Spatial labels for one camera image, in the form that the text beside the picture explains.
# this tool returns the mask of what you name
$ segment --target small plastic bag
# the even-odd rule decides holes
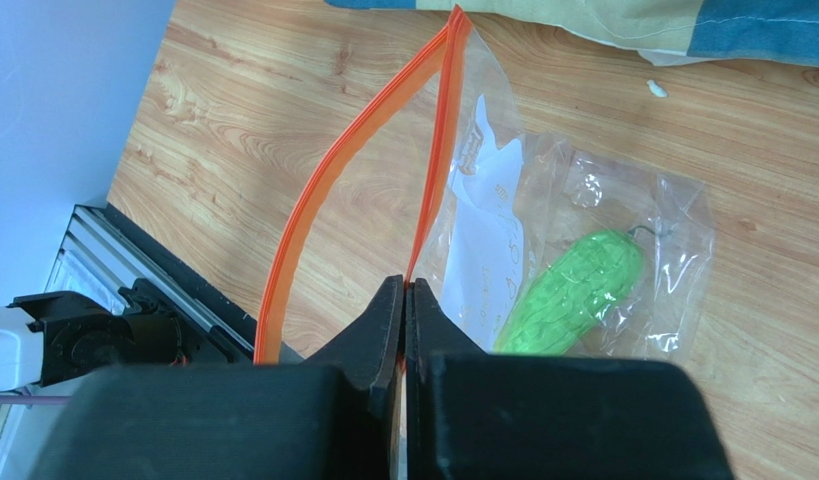
[[[375,167],[377,159],[398,158],[417,166],[412,155],[426,145],[426,183],[411,251],[405,252],[406,278],[426,278],[444,313],[479,346],[512,353],[515,332],[554,346],[519,353],[680,358],[695,331],[714,239],[702,185],[592,158],[556,135],[525,134],[506,75],[457,7],[445,29],[336,141],[306,185],[270,272],[256,363],[278,358],[305,239],[349,160]],[[338,205],[344,213],[336,210],[332,223],[354,218],[346,212],[351,202]],[[388,247],[400,240],[390,238],[382,251],[391,252]],[[611,255],[619,251],[636,268],[616,285],[618,276],[609,273],[619,270]],[[573,258],[590,268],[575,268]],[[349,268],[360,261],[345,263]],[[389,267],[385,262],[376,271]],[[339,276],[344,273],[336,278],[347,283]],[[353,284],[367,282],[362,290],[372,295],[380,280]],[[348,300],[319,303],[335,310]],[[544,309],[528,308],[538,304]]]

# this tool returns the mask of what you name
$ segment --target white crumb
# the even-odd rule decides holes
[[[664,90],[663,87],[658,85],[654,80],[649,80],[646,82],[646,85],[649,86],[649,90],[652,91],[652,94],[658,98],[666,98],[669,96],[669,94],[666,93],[666,90]]]

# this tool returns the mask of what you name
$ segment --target white device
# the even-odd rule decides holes
[[[21,308],[0,307],[0,392],[42,377],[43,334],[30,331],[33,322]]]

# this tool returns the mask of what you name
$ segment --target beige fabric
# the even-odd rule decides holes
[[[684,53],[704,0],[417,0],[416,8],[498,13],[600,43]]]

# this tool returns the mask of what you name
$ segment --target fabric cloth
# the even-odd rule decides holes
[[[638,50],[658,65],[756,58],[819,66],[819,0],[326,0],[358,9],[497,13]]]

